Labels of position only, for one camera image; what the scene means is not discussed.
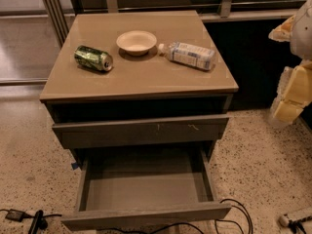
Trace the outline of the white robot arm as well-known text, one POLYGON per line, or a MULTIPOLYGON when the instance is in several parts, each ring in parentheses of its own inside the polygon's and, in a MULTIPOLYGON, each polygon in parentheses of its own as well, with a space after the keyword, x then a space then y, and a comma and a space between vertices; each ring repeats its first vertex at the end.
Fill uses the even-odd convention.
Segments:
POLYGON ((268 38, 289 42, 291 53, 301 58, 295 68, 284 68, 270 108, 271 122, 287 126, 312 102, 312 0, 307 0, 294 16, 273 29, 268 38))

